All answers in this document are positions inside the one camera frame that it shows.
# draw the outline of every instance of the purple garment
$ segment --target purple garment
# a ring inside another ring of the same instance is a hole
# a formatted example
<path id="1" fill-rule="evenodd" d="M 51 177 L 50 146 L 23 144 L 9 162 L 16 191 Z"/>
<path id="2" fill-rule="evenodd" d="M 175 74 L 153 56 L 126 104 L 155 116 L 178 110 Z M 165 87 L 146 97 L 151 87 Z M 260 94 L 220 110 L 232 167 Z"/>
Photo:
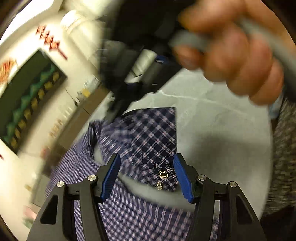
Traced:
<path id="1" fill-rule="evenodd" d="M 130 178 L 154 187 L 161 181 L 164 190 L 176 189 L 175 109 L 152 108 L 131 111 L 110 125 L 91 122 L 88 131 L 73 144 L 52 173 L 46 196 L 61 180 L 66 184 L 76 183 L 97 171 L 101 165 L 94 161 L 96 145 L 105 162 L 117 152 L 121 157 L 120 172 Z M 167 179 L 159 178 L 160 170 L 168 173 Z M 185 240 L 193 216 L 192 212 L 147 202 L 133 195 L 118 178 L 110 198 L 99 206 L 108 237 L 114 241 Z M 74 207 L 77 238 L 83 241 L 78 201 Z"/>

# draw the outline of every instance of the human hand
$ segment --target human hand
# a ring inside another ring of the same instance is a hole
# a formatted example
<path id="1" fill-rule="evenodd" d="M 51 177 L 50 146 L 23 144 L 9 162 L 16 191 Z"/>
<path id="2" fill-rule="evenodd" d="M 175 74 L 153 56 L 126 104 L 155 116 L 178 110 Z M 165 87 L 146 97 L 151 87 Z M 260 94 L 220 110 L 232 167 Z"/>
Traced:
<path id="1" fill-rule="evenodd" d="M 242 16 L 267 28 L 296 54 L 285 27 L 260 0 L 201 0 L 182 12 L 179 21 L 191 32 L 210 34 L 213 41 L 204 55 L 185 45 L 176 46 L 176 58 L 189 70 L 202 68 L 210 81 L 225 81 L 233 93 L 246 95 L 257 105 L 272 104 L 282 90 L 282 67 L 262 36 L 247 38 L 234 24 Z"/>

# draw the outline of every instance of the blue gripper pad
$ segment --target blue gripper pad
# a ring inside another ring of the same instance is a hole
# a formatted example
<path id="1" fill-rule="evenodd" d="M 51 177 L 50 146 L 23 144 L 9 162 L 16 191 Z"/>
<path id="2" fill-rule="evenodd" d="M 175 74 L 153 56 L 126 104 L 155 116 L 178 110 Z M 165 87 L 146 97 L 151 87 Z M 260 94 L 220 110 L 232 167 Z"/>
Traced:
<path id="1" fill-rule="evenodd" d="M 121 166 L 120 155 L 118 155 L 117 153 L 113 154 L 109 161 L 112 161 L 112 159 L 113 159 L 113 163 L 111 164 L 102 184 L 102 193 L 100 197 L 103 200 L 106 200 L 107 198 L 110 197 L 115 180 L 117 178 L 117 175 Z"/>
<path id="2" fill-rule="evenodd" d="M 174 164 L 175 173 L 177 175 L 178 181 L 181 186 L 183 196 L 191 203 L 194 198 L 193 196 L 194 184 L 190 181 L 187 174 L 187 169 L 190 166 L 187 165 L 183 156 L 179 153 L 174 155 L 173 164 Z"/>

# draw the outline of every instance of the table surface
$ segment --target table surface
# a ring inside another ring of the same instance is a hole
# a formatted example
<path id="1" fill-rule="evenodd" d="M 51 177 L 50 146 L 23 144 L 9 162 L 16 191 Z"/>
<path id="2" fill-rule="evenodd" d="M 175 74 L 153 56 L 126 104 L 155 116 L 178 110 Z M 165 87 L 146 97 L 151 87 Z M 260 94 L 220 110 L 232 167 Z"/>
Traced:
<path id="1" fill-rule="evenodd" d="M 91 119 L 102 119 L 108 97 Z M 256 215 L 264 210 L 269 191 L 271 129 L 266 107 L 255 107 L 247 98 L 233 95 L 225 84 L 208 82 L 201 71 L 181 70 L 158 93 L 131 105 L 129 110 L 151 107 L 176 107 L 177 151 L 186 162 L 212 181 L 236 181 Z M 95 160 L 101 161 L 98 148 Z M 161 205 L 194 210 L 180 188 L 158 191 L 119 175 L 135 195 Z"/>

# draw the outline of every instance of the gray handle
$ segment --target gray handle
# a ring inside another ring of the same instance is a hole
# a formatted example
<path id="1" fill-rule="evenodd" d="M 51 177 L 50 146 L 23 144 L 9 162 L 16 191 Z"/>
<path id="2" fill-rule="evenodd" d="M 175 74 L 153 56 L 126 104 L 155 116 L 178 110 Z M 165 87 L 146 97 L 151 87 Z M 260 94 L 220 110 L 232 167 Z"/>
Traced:
<path id="1" fill-rule="evenodd" d="M 249 19 L 243 18 L 238 23 L 238 26 L 247 34 L 260 33 L 269 43 L 276 57 L 283 66 L 285 74 L 285 85 L 296 97 L 296 57 L 289 53 L 289 51 L 281 44 L 281 41 L 271 34 L 266 29 L 258 26 Z M 205 52 L 211 39 L 203 34 L 196 34 L 188 32 L 187 30 L 180 30 L 169 42 L 170 47 L 177 45 L 188 45 Z"/>

